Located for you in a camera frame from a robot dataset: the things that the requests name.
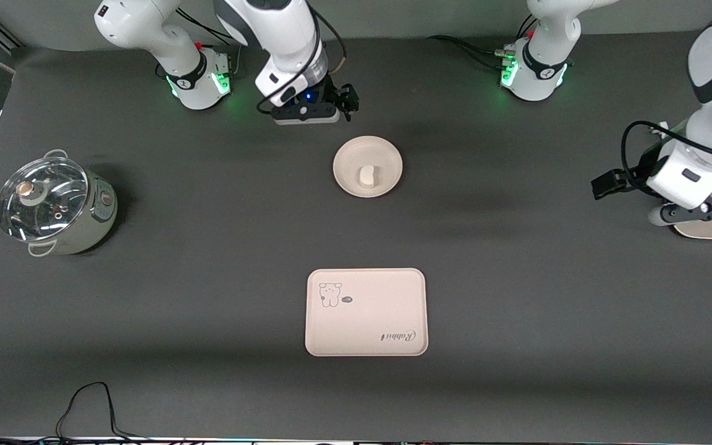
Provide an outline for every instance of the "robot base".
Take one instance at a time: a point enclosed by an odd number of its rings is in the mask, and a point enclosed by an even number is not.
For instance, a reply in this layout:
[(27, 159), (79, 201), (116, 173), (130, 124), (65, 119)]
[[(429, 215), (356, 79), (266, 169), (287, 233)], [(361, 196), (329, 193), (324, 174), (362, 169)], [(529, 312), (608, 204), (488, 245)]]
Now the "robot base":
[(271, 110), (271, 117), (279, 125), (333, 124), (345, 115), (350, 116), (358, 110), (358, 94), (353, 85), (334, 87), (331, 76), (302, 91), (295, 98), (281, 107)]
[(187, 109), (209, 109), (230, 92), (229, 59), (227, 54), (219, 54), (210, 48), (200, 50), (206, 59), (206, 72), (196, 82), (194, 88), (183, 90), (169, 79), (172, 94)]
[(505, 45), (505, 51), (515, 51), (516, 56), (512, 59), (511, 64), (502, 72), (502, 81), (500, 85), (512, 91), (513, 94), (524, 101), (537, 102), (548, 99), (557, 87), (562, 85), (563, 76), (567, 70), (567, 65), (562, 68), (560, 73), (553, 73), (549, 79), (540, 80), (537, 78), (535, 71), (526, 65), (523, 57), (518, 56), (522, 53), (523, 46), (529, 42), (529, 39), (523, 37), (515, 43)]

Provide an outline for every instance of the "dark tabletop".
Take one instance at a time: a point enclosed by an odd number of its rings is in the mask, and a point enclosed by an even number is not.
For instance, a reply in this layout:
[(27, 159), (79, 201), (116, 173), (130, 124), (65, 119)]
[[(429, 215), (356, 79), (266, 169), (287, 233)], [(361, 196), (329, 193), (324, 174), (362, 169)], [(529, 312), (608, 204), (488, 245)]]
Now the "dark tabletop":
[[(296, 127), (254, 110), (262, 51), (204, 112), (142, 51), (24, 51), (0, 186), (61, 148), (121, 213), (76, 256), (0, 231), (0, 434), (50, 433), (105, 380), (121, 427), (148, 436), (712, 443), (712, 242), (650, 225), (645, 195), (590, 191), (630, 121), (696, 110), (694, 37), (585, 37), (537, 104), (449, 43), (354, 40), (336, 81), (362, 110)], [(334, 182), (359, 135), (403, 155), (384, 197)], [(654, 140), (639, 130), (631, 156)], [(427, 280), (424, 355), (308, 355), (311, 271), (406, 267)], [(66, 433), (107, 431), (85, 394)]]

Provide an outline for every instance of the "beige tray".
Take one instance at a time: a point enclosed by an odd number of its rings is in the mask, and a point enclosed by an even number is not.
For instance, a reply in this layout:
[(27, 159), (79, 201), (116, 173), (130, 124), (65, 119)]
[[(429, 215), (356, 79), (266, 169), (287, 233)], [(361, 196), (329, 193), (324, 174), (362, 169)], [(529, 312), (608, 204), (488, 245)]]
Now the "beige tray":
[(425, 293), (415, 268), (316, 270), (307, 281), (306, 349), (317, 357), (421, 355)]

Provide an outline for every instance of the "small white object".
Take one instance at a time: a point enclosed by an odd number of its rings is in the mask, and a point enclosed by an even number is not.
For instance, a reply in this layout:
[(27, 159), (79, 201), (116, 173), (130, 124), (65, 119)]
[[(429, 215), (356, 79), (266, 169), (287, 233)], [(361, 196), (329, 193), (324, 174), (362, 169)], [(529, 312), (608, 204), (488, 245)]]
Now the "small white object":
[(358, 182), (368, 189), (375, 187), (375, 166), (362, 167), (358, 172)]
[(334, 179), (360, 198), (374, 198), (392, 190), (403, 174), (403, 158), (389, 141), (376, 136), (350, 139), (334, 156)]
[(316, 357), (427, 350), (425, 277), (415, 268), (319, 269), (307, 281), (305, 345)]

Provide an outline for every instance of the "cable connector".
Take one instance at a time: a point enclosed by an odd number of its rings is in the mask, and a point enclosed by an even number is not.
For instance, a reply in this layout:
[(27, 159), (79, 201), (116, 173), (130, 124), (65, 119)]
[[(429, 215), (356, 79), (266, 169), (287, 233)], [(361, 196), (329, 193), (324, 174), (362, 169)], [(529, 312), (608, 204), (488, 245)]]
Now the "cable connector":
[(345, 114), (345, 121), (350, 122), (353, 113), (358, 112), (358, 94), (353, 85), (347, 83), (337, 90), (337, 99), (334, 101), (337, 109)]
[(496, 56), (500, 59), (514, 60), (515, 59), (515, 51), (509, 50), (509, 49), (498, 49), (498, 50), (494, 51), (494, 56)]
[[(669, 130), (669, 123), (667, 121), (659, 122), (658, 125), (660, 125), (662, 129)], [(666, 135), (666, 133), (662, 132), (661, 130), (656, 130), (656, 129), (650, 129), (650, 134), (658, 135), (658, 137), (660, 137), (662, 139), (669, 137)]]

